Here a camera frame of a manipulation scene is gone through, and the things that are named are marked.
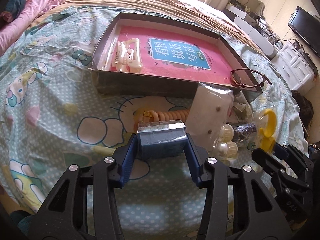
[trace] black television screen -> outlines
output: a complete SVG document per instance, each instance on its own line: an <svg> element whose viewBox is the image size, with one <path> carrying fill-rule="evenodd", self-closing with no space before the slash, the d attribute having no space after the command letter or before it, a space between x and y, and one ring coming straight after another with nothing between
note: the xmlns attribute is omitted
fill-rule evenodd
<svg viewBox="0 0 320 240"><path fill-rule="evenodd" d="M320 57L320 20L298 6L288 25Z"/></svg>

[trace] white cabinet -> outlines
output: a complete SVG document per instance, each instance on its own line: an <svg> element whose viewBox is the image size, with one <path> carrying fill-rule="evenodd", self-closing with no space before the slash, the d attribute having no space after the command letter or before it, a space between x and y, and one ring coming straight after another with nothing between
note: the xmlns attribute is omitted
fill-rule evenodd
<svg viewBox="0 0 320 240"><path fill-rule="evenodd" d="M314 87L314 73L305 59L287 42L271 61L291 90L302 95Z"/></svg>

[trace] silver screw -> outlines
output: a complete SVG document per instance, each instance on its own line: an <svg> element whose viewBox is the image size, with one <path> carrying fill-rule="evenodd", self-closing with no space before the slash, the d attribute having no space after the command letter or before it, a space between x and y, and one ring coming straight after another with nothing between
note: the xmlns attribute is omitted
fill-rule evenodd
<svg viewBox="0 0 320 240"><path fill-rule="evenodd" d="M246 171L246 172L252 171L252 168L251 168L249 165L243 166L243 169L244 169L244 171Z"/></svg>
<svg viewBox="0 0 320 240"><path fill-rule="evenodd" d="M76 164L72 164L70 167L69 167L69 170L70 171L76 171L78 169L78 165Z"/></svg>
<svg viewBox="0 0 320 240"><path fill-rule="evenodd" d="M210 164L215 164L215 163L217 163L217 159L213 158L213 157L210 157L210 158L207 159L207 162L210 163Z"/></svg>
<svg viewBox="0 0 320 240"><path fill-rule="evenodd" d="M112 163L113 161L114 161L114 158L112 158L112 157L107 157L104 159L105 163Z"/></svg>

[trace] orange coiled cord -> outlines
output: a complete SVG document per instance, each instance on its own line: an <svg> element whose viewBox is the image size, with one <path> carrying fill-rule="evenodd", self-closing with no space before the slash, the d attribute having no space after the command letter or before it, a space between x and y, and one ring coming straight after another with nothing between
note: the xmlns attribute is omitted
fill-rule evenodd
<svg viewBox="0 0 320 240"><path fill-rule="evenodd" d="M169 120L181 120L183 122L186 122L187 117L189 115L189 110L185 109L185 110L175 110L175 111L168 111L168 112L149 110L149 113L153 117L152 122L169 121Z"/></svg>

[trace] hello kitty bed sheet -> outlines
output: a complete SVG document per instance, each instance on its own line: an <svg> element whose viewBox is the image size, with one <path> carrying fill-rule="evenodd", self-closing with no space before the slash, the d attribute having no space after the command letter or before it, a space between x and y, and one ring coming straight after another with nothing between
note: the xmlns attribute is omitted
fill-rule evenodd
<svg viewBox="0 0 320 240"><path fill-rule="evenodd" d="M14 201L34 212L69 165L93 165L126 144L138 108L171 111L192 103L183 98L97 93L88 67L99 37L118 12L147 13L70 7L26 30L0 58L0 182ZM270 62L234 38L225 35L225 39L250 68L265 73L273 83L265 84L252 102L253 110L275 106L277 141L307 152L298 106ZM257 168L251 160L255 147L253 143L241 148L232 165ZM270 187L269 177L261 173L261 178ZM193 239L205 195L192 182L183 155L135 160L130 181L116 191L125 238ZM88 208L90 218L90 191Z"/></svg>

